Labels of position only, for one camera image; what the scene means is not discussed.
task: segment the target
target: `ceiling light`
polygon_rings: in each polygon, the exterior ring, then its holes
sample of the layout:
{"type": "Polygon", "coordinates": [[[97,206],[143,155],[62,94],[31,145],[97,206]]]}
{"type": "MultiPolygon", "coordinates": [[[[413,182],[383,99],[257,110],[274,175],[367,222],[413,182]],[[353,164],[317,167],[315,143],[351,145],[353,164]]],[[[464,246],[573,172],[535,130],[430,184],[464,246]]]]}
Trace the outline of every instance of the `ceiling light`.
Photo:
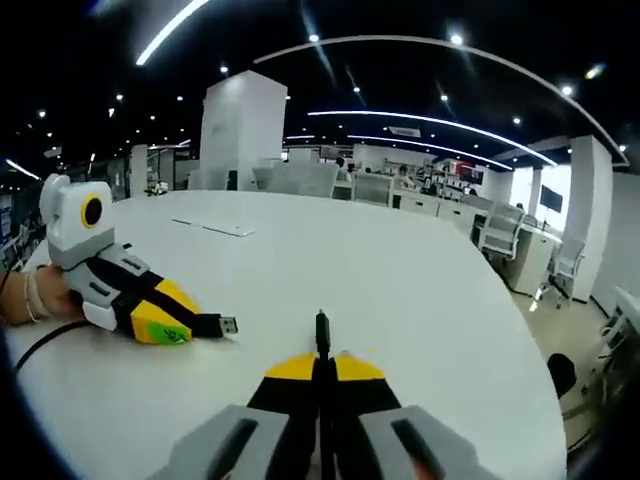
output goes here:
{"type": "Polygon", "coordinates": [[[165,27],[162,30],[160,30],[160,33],[156,35],[156,38],[154,38],[149,44],[149,46],[144,50],[144,52],[142,52],[142,55],[140,55],[140,57],[136,61],[136,65],[138,66],[144,65],[147,62],[147,60],[149,60],[151,55],[153,55],[153,52],[155,52],[158,49],[158,47],[162,45],[162,42],[164,42],[167,39],[167,37],[171,35],[171,33],[176,28],[178,28],[178,26],[180,26],[182,22],[184,22],[187,18],[189,18],[189,16],[193,12],[195,12],[197,9],[199,9],[208,1],[209,0],[192,0],[191,3],[189,3],[189,5],[184,7],[175,17],[171,19],[169,23],[165,25],[165,27]]]}
{"type": "Polygon", "coordinates": [[[18,170],[19,172],[24,173],[25,175],[28,175],[31,178],[35,178],[36,180],[40,180],[40,177],[31,173],[29,170],[26,170],[24,168],[22,168],[20,165],[18,165],[15,162],[12,162],[11,160],[9,160],[8,158],[5,159],[5,162],[7,162],[7,165],[9,165],[10,167],[15,168],[16,170],[18,170]]]}
{"type": "Polygon", "coordinates": [[[584,74],[584,78],[586,78],[587,80],[593,80],[604,71],[604,67],[604,63],[594,65],[593,67],[591,67],[591,69],[589,69],[587,73],[584,74]]]}
{"type": "Polygon", "coordinates": [[[419,147],[435,148],[435,149],[438,149],[438,150],[444,150],[444,151],[447,151],[447,152],[456,153],[456,154],[460,154],[460,155],[465,155],[467,157],[475,158],[477,160],[481,160],[483,162],[487,162],[487,163],[490,163],[492,165],[496,165],[497,167],[502,167],[505,170],[513,170],[512,167],[509,167],[508,165],[504,165],[503,163],[500,163],[500,162],[496,162],[495,160],[491,160],[490,158],[484,158],[484,157],[481,157],[479,155],[475,155],[473,153],[467,153],[467,152],[463,152],[461,150],[455,150],[453,148],[441,147],[440,145],[431,145],[429,143],[414,142],[412,140],[401,140],[399,138],[365,137],[363,135],[349,135],[349,138],[355,138],[355,139],[363,138],[363,139],[366,139],[366,140],[378,140],[378,141],[381,141],[381,142],[400,142],[400,143],[406,143],[407,145],[417,145],[419,147]]]}
{"type": "Polygon", "coordinates": [[[549,165],[552,165],[554,167],[558,166],[558,164],[556,162],[554,162],[553,160],[551,160],[550,158],[545,157],[541,153],[530,149],[526,145],[522,145],[522,144],[520,144],[518,142],[514,142],[513,140],[509,140],[508,138],[501,137],[500,135],[496,135],[495,133],[487,132],[486,130],[480,130],[479,128],[471,127],[469,125],[464,125],[462,123],[451,122],[449,120],[442,120],[440,118],[423,117],[423,116],[420,116],[420,115],[409,115],[409,114],[406,114],[406,113],[374,112],[374,111],[371,111],[371,110],[329,110],[329,111],[325,111],[325,112],[309,112],[307,115],[310,116],[310,117],[319,116],[319,115],[378,115],[378,116],[382,116],[382,117],[407,118],[407,119],[410,119],[410,120],[422,120],[424,122],[439,123],[441,125],[448,125],[450,127],[460,128],[462,130],[467,130],[467,131],[470,131],[470,132],[478,133],[480,135],[484,135],[485,137],[489,137],[489,138],[492,138],[494,140],[498,140],[498,141],[500,141],[502,143],[505,143],[507,145],[511,145],[512,147],[519,148],[520,150],[523,150],[523,151],[527,152],[529,155],[537,157],[540,160],[544,160],[549,165]]]}

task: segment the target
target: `white table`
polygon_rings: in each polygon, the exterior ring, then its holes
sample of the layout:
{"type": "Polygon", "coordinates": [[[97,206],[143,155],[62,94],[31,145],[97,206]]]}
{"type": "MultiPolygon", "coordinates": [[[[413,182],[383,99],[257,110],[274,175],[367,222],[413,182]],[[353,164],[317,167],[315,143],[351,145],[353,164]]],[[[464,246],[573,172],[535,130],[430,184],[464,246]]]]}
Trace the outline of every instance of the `white table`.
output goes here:
{"type": "MultiPolygon", "coordinates": [[[[382,368],[403,405],[424,407],[470,440],[484,467],[505,480],[565,477],[562,417],[544,360],[499,277],[448,223],[247,192],[176,192],[116,210],[119,242],[205,311],[235,315],[240,332],[158,347],[91,328],[38,350],[20,382],[81,477],[152,474],[176,440],[227,404],[246,404],[268,368],[312,351],[319,308],[334,352],[382,368]],[[171,218],[257,232],[236,238],[171,218]]],[[[44,245],[32,264],[45,259],[44,245]]],[[[56,326],[11,330],[14,362],[56,326]]]]}

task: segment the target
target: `white chair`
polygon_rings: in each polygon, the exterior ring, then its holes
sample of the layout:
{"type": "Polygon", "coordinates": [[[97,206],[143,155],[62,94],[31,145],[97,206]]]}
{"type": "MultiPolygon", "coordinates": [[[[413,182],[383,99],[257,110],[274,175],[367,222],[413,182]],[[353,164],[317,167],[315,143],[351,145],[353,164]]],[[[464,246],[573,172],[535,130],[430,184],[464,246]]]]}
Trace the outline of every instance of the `white chair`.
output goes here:
{"type": "Polygon", "coordinates": [[[256,179],[258,191],[264,192],[269,188],[273,178],[274,167],[253,167],[253,177],[256,179]]]}
{"type": "Polygon", "coordinates": [[[289,195],[331,198],[338,166],[324,163],[283,164],[273,167],[267,191],[289,195]]]}
{"type": "Polygon", "coordinates": [[[393,177],[356,173],[354,175],[351,200],[356,202],[393,206],[393,177]]]}
{"type": "MultiPolygon", "coordinates": [[[[563,240],[560,248],[556,250],[549,262],[549,277],[545,281],[538,291],[537,297],[542,297],[552,288],[558,289],[558,280],[562,281],[563,289],[569,297],[569,305],[573,301],[573,284],[576,276],[578,275],[578,269],[580,263],[584,258],[584,242],[576,239],[563,240]]],[[[563,295],[561,292],[558,297],[558,303],[556,308],[562,307],[563,295]]]]}
{"type": "Polygon", "coordinates": [[[480,227],[478,249],[503,255],[509,260],[516,258],[524,216],[519,208],[496,202],[484,226],[480,227]]]}

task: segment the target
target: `office chair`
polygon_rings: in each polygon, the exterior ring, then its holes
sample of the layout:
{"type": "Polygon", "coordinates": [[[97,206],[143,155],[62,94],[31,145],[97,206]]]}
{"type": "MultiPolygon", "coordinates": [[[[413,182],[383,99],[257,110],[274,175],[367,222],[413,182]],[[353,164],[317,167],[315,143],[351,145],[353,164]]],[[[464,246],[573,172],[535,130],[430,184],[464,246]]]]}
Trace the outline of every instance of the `office chair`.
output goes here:
{"type": "Polygon", "coordinates": [[[253,177],[259,192],[267,191],[269,182],[273,178],[273,167],[253,167],[253,177]]]}
{"type": "Polygon", "coordinates": [[[556,388],[558,400],[560,400],[578,382],[576,366],[567,356],[554,353],[547,360],[547,368],[556,388]]]}
{"type": "MultiPolygon", "coordinates": [[[[558,279],[562,279],[563,286],[568,290],[566,294],[569,297],[569,305],[571,305],[571,302],[573,302],[574,280],[578,275],[578,269],[580,268],[580,263],[583,258],[583,241],[572,238],[563,240],[560,248],[551,257],[548,267],[549,277],[547,281],[540,286],[538,298],[542,299],[542,297],[552,288],[558,289],[556,282],[558,279]]],[[[562,307],[562,298],[563,295],[561,294],[558,297],[558,303],[556,304],[557,309],[562,307]]]]}
{"type": "Polygon", "coordinates": [[[516,258],[518,235],[525,213],[519,208],[496,202],[482,227],[479,227],[478,249],[516,258]]]}
{"type": "Polygon", "coordinates": [[[309,162],[276,165],[267,191],[331,198],[337,176],[336,164],[309,162]]]}
{"type": "Polygon", "coordinates": [[[351,189],[351,200],[356,202],[393,206],[393,177],[356,173],[351,189]]]}

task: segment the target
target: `computer monitor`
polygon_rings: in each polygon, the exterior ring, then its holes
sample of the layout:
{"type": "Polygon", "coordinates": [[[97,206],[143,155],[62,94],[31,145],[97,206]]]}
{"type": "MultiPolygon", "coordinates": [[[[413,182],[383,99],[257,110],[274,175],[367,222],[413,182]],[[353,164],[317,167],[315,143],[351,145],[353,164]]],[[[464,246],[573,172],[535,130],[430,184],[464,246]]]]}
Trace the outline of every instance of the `computer monitor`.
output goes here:
{"type": "Polygon", "coordinates": [[[554,192],[550,188],[542,186],[540,192],[540,205],[550,208],[554,212],[562,212],[562,195],[554,192]]]}

